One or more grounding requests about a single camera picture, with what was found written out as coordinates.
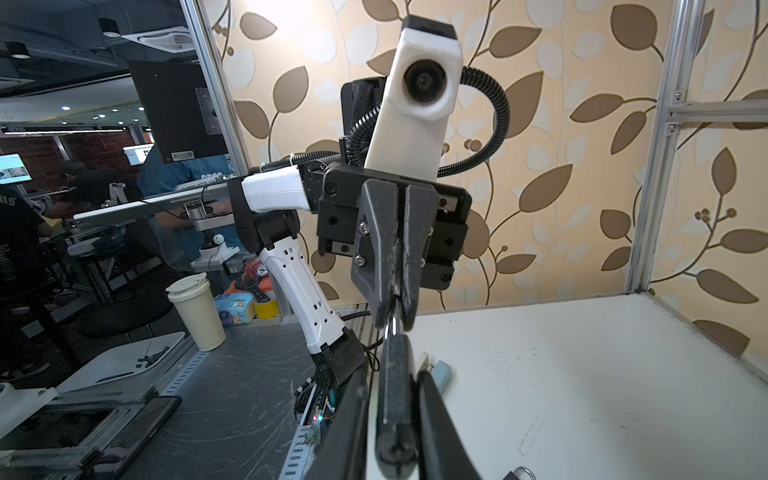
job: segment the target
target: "white tray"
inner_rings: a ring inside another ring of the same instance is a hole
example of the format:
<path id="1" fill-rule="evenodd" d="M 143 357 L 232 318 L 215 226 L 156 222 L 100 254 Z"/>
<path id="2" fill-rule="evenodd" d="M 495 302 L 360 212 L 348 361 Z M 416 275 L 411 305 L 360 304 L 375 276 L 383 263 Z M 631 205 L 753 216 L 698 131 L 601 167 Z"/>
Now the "white tray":
<path id="1" fill-rule="evenodd" d="M 184 332 L 176 332 L 116 346 L 88 362 L 57 386 L 56 390 L 59 393 L 72 392 L 139 375 L 160 363 L 183 338 Z M 165 347 L 168 347 L 168 350 L 152 365 L 147 366 L 148 362 L 139 360 L 162 352 Z"/>

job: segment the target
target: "leaf pattern wallpaper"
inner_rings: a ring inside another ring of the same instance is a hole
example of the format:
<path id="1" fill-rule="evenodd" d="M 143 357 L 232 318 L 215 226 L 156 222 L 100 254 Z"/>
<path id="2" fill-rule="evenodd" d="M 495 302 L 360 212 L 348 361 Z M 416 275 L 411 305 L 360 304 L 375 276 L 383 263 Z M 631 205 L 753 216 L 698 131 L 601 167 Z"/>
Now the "leaf pattern wallpaper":
<path id="1" fill-rule="evenodd" d="M 451 287 L 421 311 L 624 291 L 666 48 L 669 0 L 206 0 L 252 165 L 338 151 L 339 90 L 386 75 L 412 13 L 454 25 L 465 65 L 505 89 L 511 124 L 484 165 L 442 179 L 472 195 Z M 490 103 L 461 86 L 441 164 L 478 151 Z M 345 257 L 316 253 L 336 304 L 364 302 Z"/>
<path id="2" fill-rule="evenodd" d="M 689 101 L 768 98 L 768 2 L 705 2 Z M 651 291 L 768 372 L 768 124 L 680 132 Z"/>

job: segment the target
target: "monitor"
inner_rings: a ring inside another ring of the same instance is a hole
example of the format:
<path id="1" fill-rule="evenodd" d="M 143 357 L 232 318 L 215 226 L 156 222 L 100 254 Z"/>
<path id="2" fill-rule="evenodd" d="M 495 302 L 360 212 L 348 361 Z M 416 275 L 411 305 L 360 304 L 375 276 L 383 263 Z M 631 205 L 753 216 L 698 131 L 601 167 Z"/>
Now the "monitor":
<path id="1" fill-rule="evenodd" d="M 152 147 L 154 147 L 154 144 L 131 145 L 130 147 L 123 147 L 123 151 L 128 157 L 128 163 L 131 165 L 141 165 L 147 160 L 147 155 L 149 155 Z"/>
<path id="2" fill-rule="evenodd" d="M 0 185 L 18 184 L 32 180 L 18 154 L 0 155 Z"/>

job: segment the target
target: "blue object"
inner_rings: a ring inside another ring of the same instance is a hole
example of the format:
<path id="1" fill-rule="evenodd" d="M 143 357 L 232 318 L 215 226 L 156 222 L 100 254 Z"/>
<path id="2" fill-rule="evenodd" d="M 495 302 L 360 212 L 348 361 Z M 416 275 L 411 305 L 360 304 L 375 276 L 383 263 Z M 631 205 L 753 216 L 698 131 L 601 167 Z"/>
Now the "blue object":
<path id="1" fill-rule="evenodd" d="M 437 390 L 442 395 L 448 382 L 451 381 L 451 366 L 443 361 L 437 362 L 435 368 L 432 369 L 432 378 L 435 379 Z"/>
<path id="2" fill-rule="evenodd" d="M 168 194 L 174 191 L 178 184 L 200 180 L 212 174 L 229 174 L 230 172 L 231 167 L 225 155 L 165 164 L 157 145 L 155 145 L 147 154 L 147 160 L 141 165 L 136 183 L 141 189 L 141 194 L 149 197 Z M 205 241 L 203 234 L 195 230 L 194 227 L 179 228 L 175 231 L 178 232 L 179 241 L 189 260 L 198 258 L 200 256 L 198 250 Z M 234 225 L 214 228 L 212 231 L 214 234 L 221 233 L 224 235 L 228 247 L 237 246 L 245 250 L 237 237 Z"/>

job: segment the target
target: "black shirt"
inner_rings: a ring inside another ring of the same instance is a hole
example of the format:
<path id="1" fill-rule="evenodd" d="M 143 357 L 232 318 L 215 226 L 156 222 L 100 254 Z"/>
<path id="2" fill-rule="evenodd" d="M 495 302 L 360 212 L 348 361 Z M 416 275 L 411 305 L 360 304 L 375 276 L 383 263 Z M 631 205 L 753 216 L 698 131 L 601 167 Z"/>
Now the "black shirt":
<path id="1" fill-rule="evenodd" d="M 129 202 L 139 200 L 141 192 L 136 182 L 114 168 L 96 168 L 78 175 L 70 184 L 75 190 L 61 195 L 61 201 L 76 204 L 87 202 L 92 208 L 99 208 L 109 200 L 109 184 L 125 184 L 125 197 Z"/>
<path id="2" fill-rule="evenodd" d="M 38 225 L 45 220 L 13 189 L 0 185 L 0 286 L 8 288 L 22 277 L 45 270 L 41 261 Z"/>

